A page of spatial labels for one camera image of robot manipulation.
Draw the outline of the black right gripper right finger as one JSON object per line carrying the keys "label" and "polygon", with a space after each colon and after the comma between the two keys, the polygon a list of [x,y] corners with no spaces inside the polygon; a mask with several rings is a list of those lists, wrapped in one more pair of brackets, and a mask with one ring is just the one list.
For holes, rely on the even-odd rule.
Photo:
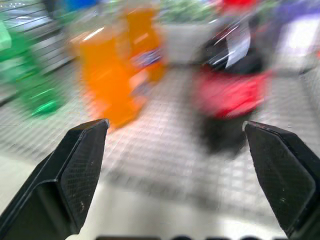
{"label": "black right gripper right finger", "polygon": [[291,131],[242,127],[259,185],[288,240],[320,240],[320,158]]}

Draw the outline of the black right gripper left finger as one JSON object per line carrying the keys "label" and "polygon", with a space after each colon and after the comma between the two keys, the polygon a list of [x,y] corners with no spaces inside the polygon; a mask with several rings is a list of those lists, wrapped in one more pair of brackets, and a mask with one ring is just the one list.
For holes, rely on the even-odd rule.
{"label": "black right gripper left finger", "polygon": [[83,227],[99,181],[107,119],[71,128],[0,214],[0,240],[66,240]]}

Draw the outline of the dark cola bottle red label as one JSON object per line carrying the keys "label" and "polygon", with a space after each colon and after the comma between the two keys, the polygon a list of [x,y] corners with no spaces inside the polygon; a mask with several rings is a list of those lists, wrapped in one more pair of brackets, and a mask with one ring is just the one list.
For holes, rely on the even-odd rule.
{"label": "dark cola bottle red label", "polygon": [[243,123],[264,103],[270,78],[268,70],[236,74],[205,66],[195,74],[192,97],[212,152],[238,154],[246,142]]}

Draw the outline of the orange soda bottle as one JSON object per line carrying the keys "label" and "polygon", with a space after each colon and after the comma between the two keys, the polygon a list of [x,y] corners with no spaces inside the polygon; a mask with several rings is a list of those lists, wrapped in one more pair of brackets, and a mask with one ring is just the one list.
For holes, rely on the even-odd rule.
{"label": "orange soda bottle", "polygon": [[155,25],[156,10],[152,6],[125,7],[122,12],[124,35],[132,64],[149,74],[156,84],[165,75],[163,41]]}
{"label": "orange soda bottle", "polygon": [[148,82],[118,52],[117,38],[109,27],[96,27],[74,37],[73,47],[91,109],[118,129],[133,121],[147,102],[142,90]]}

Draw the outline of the green soda bottle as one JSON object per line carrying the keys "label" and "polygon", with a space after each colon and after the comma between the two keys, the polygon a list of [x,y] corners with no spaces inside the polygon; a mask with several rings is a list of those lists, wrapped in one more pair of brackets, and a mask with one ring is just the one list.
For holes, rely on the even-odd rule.
{"label": "green soda bottle", "polygon": [[33,42],[10,28],[0,14],[0,76],[15,87],[21,104],[32,116],[56,112],[63,99],[33,52]]}

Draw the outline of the dark cola bottle white label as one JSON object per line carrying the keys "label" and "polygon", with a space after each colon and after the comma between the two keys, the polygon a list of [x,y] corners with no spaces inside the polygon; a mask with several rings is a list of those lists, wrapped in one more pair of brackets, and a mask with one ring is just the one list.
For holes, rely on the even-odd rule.
{"label": "dark cola bottle white label", "polygon": [[235,75],[263,72],[264,57],[255,39],[259,25],[257,15],[225,18],[223,25],[202,47],[204,66],[213,72]]}

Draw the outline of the purple labelled bottle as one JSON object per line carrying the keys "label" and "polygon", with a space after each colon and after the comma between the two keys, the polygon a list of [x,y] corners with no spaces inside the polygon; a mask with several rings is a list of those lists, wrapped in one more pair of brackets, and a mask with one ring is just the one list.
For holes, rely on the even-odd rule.
{"label": "purple labelled bottle", "polygon": [[274,11],[274,66],[299,74],[317,65],[320,49],[320,0],[281,0]]}

